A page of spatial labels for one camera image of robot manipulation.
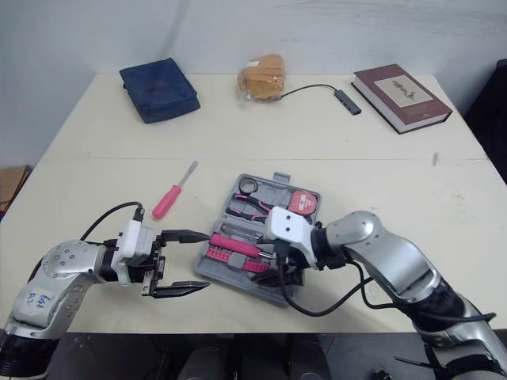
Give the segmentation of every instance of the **tool kit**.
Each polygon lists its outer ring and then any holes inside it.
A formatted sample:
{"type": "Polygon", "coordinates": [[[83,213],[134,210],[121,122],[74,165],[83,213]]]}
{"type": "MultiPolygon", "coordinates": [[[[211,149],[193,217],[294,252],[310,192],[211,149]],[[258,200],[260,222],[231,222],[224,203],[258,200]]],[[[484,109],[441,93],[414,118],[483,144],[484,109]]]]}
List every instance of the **tool kit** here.
{"type": "MultiPolygon", "coordinates": [[[[272,180],[240,175],[209,242],[199,253],[196,273],[286,305],[278,288],[273,242],[262,239],[265,221],[269,211],[279,206],[302,215],[313,225],[321,203],[317,192],[297,188],[289,181],[289,175],[278,172],[272,180]]],[[[289,294],[295,297],[303,285],[303,270],[288,269],[285,279],[289,294]]]]}

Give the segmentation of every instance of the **pink screwdriver handle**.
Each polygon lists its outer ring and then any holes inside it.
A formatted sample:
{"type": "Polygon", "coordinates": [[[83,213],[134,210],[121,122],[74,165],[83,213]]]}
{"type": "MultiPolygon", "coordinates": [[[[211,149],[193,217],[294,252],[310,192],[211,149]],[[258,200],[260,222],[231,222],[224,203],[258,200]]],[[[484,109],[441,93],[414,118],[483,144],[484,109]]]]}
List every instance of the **pink screwdriver handle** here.
{"type": "Polygon", "coordinates": [[[164,195],[162,200],[158,202],[158,205],[153,209],[151,214],[157,218],[163,218],[167,211],[171,208],[171,206],[176,201],[177,196],[181,193],[181,187],[177,184],[174,184],[173,187],[164,195]]]}
{"type": "Polygon", "coordinates": [[[259,252],[261,251],[255,245],[245,243],[244,241],[230,239],[228,237],[224,237],[218,234],[212,235],[209,244],[214,245],[215,247],[230,249],[231,251],[241,253],[243,255],[250,257],[259,257],[259,252]]]}

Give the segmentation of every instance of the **black wire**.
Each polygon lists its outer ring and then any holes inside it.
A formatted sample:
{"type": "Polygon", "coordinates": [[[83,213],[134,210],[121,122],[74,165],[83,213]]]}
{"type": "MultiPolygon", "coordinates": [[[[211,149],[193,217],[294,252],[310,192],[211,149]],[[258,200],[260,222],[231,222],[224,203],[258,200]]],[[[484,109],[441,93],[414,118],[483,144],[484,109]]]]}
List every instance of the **black wire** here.
{"type": "Polygon", "coordinates": [[[151,368],[140,380],[147,380],[155,371],[158,371],[158,367],[151,368]]]}
{"type": "Polygon", "coordinates": [[[325,85],[323,83],[318,83],[316,85],[305,85],[304,87],[299,87],[298,89],[294,89],[292,91],[289,91],[288,93],[285,93],[282,96],[280,96],[278,98],[278,100],[281,101],[284,97],[286,97],[287,95],[290,95],[291,93],[296,93],[298,91],[301,91],[302,89],[309,89],[311,87],[327,87],[328,89],[332,89],[333,91],[337,91],[337,89],[335,87],[333,87],[332,85],[325,85]]]}
{"type": "Polygon", "coordinates": [[[88,230],[86,230],[86,232],[81,236],[81,238],[79,240],[86,240],[88,235],[90,235],[90,233],[95,229],[95,227],[97,227],[100,224],[100,222],[102,222],[104,219],[106,219],[108,216],[110,216],[113,212],[118,211],[119,209],[124,208],[124,207],[128,207],[128,206],[137,206],[138,209],[143,208],[143,205],[140,202],[126,202],[126,203],[119,204],[118,206],[113,207],[111,210],[106,211],[99,219],[97,219],[95,222],[93,222],[93,224],[90,226],[90,228],[88,230]]]}
{"type": "Polygon", "coordinates": [[[43,257],[40,258],[39,262],[37,263],[37,265],[35,266],[35,268],[32,270],[32,274],[30,275],[29,280],[27,281],[27,283],[29,283],[30,281],[32,281],[33,277],[35,277],[35,274],[37,273],[37,271],[39,270],[40,266],[42,265],[42,259],[43,259],[43,257]]]}
{"type": "Polygon", "coordinates": [[[436,314],[426,313],[425,311],[420,311],[419,314],[424,317],[434,319],[435,321],[455,322],[455,323],[479,322],[479,321],[489,322],[497,316],[496,313],[487,313],[487,314],[474,315],[471,317],[446,317],[444,315],[436,315],[436,314]]]}
{"type": "Polygon", "coordinates": [[[352,295],[354,293],[356,293],[359,289],[363,288],[364,285],[373,281],[372,278],[369,278],[369,279],[366,279],[366,280],[358,283],[346,295],[344,295],[342,298],[340,298],[334,305],[332,305],[331,307],[328,307],[327,309],[325,309],[323,311],[310,311],[310,310],[307,310],[304,307],[298,305],[297,303],[295,303],[292,300],[292,298],[288,295],[287,288],[285,287],[285,274],[284,274],[284,266],[283,265],[278,266],[278,277],[279,277],[279,281],[280,281],[280,290],[282,292],[282,295],[285,298],[285,301],[287,301],[287,303],[290,306],[292,306],[294,309],[298,310],[300,313],[303,313],[309,317],[323,317],[324,315],[327,315],[327,314],[335,311],[338,307],[343,305],[345,303],[345,301],[347,301],[350,297],[352,297],[352,295]]]}
{"type": "MultiPolygon", "coordinates": [[[[359,279],[360,281],[364,280],[364,272],[363,268],[355,261],[350,261],[347,264],[351,264],[354,267],[357,268],[357,271],[359,272],[359,279]]],[[[394,303],[382,303],[380,305],[374,305],[368,301],[368,298],[366,297],[366,290],[364,287],[361,288],[361,298],[363,299],[364,304],[369,307],[370,309],[374,310],[381,310],[381,309],[398,309],[398,306],[396,306],[394,303]]]]}
{"type": "MultiPolygon", "coordinates": [[[[356,262],[350,261],[347,264],[351,264],[357,268],[357,271],[359,272],[359,278],[360,281],[364,281],[364,272],[363,268],[356,262]]],[[[401,305],[396,305],[394,303],[383,303],[380,305],[373,305],[371,304],[368,299],[366,298],[366,291],[364,290],[364,286],[361,288],[361,297],[363,299],[364,304],[369,307],[370,309],[379,310],[379,309],[402,309],[401,305]]],[[[419,314],[423,317],[427,317],[429,319],[433,319],[434,321],[442,321],[442,322],[451,322],[451,323],[467,323],[467,322],[477,322],[477,321],[486,321],[489,322],[493,318],[495,318],[497,315],[496,313],[487,313],[487,314],[480,314],[480,315],[474,315],[472,317],[447,317],[444,315],[438,315],[438,314],[432,314],[427,313],[425,311],[419,311],[419,314]]]]}

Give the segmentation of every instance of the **white wall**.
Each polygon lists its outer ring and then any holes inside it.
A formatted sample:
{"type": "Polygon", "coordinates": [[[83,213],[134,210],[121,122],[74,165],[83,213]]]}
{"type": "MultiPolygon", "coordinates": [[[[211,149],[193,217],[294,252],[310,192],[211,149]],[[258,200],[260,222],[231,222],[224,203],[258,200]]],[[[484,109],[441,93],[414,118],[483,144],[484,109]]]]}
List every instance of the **white wall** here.
{"type": "Polygon", "coordinates": [[[165,58],[178,4],[0,0],[0,166],[36,163],[95,73],[165,58]]]}
{"type": "Polygon", "coordinates": [[[96,72],[172,55],[233,73],[269,52],[289,73],[399,63],[466,111],[506,48],[505,0],[1,0],[0,165],[36,162],[96,72]]]}

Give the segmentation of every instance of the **plastic bag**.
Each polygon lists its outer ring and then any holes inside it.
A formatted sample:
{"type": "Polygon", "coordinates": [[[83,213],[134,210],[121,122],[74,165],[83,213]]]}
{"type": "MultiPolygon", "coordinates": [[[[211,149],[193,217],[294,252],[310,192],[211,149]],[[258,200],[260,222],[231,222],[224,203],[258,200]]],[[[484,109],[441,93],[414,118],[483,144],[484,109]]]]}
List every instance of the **plastic bag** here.
{"type": "Polygon", "coordinates": [[[238,73],[238,89],[245,100],[277,101],[284,83],[284,59],[278,54],[253,58],[238,73]]]}

